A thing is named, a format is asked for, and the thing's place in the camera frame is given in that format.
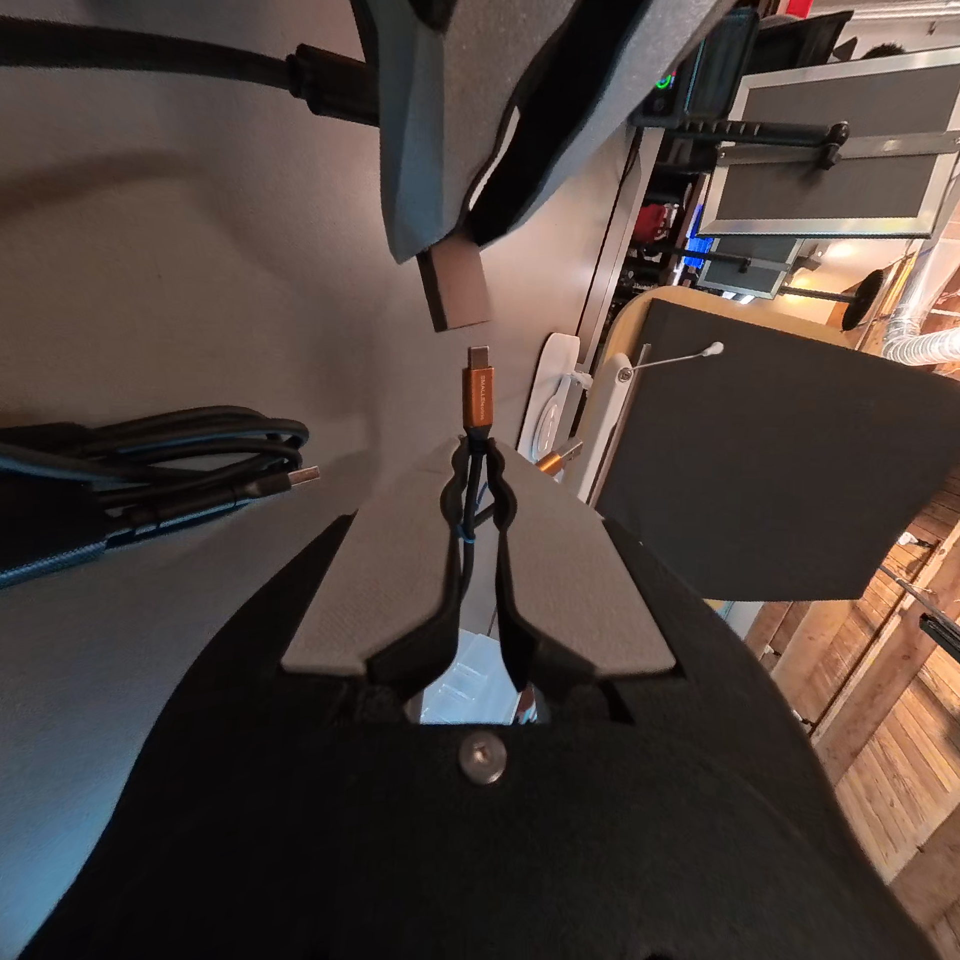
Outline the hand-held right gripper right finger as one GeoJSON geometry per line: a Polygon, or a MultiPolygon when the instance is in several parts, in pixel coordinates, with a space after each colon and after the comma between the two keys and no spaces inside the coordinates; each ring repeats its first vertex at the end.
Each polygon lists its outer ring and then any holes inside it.
{"type": "Polygon", "coordinates": [[[676,657],[604,522],[495,438],[487,479],[510,682],[569,718],[634,718],[620,685],[668,678],[676,657]]]}

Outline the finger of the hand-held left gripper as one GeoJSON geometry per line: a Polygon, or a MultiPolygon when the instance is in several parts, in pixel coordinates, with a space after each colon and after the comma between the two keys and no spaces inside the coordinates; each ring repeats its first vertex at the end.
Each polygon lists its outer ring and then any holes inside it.
{"type": "Polygon", "coordinates": [[[471,231],[574,3],[379,2],[381,209],[396,262],[471,231]]]}
{"type": "Polygon", "coordinates": [[[734,6],[576,2],[546,45],[502,158],[468,215],[486,248],[523,225],[734,6]]]}

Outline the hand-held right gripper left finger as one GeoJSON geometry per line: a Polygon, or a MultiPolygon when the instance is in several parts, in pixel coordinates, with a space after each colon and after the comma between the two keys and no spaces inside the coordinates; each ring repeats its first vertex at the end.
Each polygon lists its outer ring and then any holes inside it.
{"type": "Polygon", "coordinates": [[[469,464],[464,438],[444,440],[356,511],[282,655],[285,672],[361,681],[407,701],[448,669],[469,464]]]}

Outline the black charging case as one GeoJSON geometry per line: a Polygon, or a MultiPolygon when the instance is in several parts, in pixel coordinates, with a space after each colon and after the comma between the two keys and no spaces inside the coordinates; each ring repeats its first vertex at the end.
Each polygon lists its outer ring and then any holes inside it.
{"type": "Polygon", "coordinates": [[[731,109],[760,31],[754,8],[737,8],[630,113],[637,129],[676,130],[690,121],[713,121],[731,109]]]}

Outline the black board with wooden rim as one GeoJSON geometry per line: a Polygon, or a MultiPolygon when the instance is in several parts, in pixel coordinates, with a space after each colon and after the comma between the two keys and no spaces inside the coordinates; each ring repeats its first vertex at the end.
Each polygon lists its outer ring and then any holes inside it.
{"type": "Polygon", "coordinates": [[[596,510],[702,598],[858,599],[958,468],[958,382],[683,287],[630,301],[602,364],[715,341],[638,372],[596,510]]]}

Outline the white board ledge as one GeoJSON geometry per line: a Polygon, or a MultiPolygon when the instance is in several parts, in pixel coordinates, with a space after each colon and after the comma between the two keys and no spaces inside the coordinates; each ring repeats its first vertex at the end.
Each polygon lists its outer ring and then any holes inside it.
{"type": "Polygon", "coordinates": [[[576,497],[590,507],[597,506],[610,472],[638,376],[631,359],[616,353],[600,368],[588,392],[577,430],[582,448],[567,482],[576,497]]]}

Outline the white stand base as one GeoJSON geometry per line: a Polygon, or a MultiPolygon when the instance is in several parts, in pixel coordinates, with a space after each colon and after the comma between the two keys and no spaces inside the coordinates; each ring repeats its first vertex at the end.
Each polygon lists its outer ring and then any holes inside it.
{"type": "Polygon", "coordinates": [[[578,368],[580,346],[579,337],[553,332],[541,349],[516,447],[532,464],[554,450],[571,390],[593,386],[594,378],[578,368]]]}

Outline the small grey framed panel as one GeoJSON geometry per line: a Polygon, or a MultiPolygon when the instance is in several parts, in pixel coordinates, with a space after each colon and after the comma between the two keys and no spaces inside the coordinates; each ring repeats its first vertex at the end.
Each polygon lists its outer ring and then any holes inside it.
{"type": "Polygon", "coordinates": [[[798,257],[794,236],[726,235],[711,239],[696,286],[718,293],[773,300],[798,257]]]}

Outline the black round lamp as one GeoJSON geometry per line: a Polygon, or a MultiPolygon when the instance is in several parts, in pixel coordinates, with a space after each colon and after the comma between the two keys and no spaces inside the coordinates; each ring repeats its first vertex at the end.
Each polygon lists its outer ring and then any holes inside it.
{"type": "Polygon", "coordinates": [[[885,280],[884,270],[872,270],[850,294],[842,321],[841,330],[855,330],[870,312],[885,280]]]}

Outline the grey panel with silver frame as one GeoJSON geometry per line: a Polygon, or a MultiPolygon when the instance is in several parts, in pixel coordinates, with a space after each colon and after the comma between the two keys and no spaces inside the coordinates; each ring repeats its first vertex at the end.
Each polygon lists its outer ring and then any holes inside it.
{"type": "Polygon", "coordinates": [[[705,236],[927,239],[958,186],[959,49],[750,75],[732,121],[831,128],[822,151],[725,144],[702,204],[705,236]]]}

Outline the silver ventilation duct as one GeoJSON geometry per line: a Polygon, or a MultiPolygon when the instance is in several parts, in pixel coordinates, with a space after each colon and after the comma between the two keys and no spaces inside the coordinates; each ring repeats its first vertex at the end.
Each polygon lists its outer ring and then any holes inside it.
{"type": "Polygon", "coordinates": [[[881,356],[907,367],[957,365],[959,363],[959,327],[932,333],[903,333],[887,337],[881,356]]]}

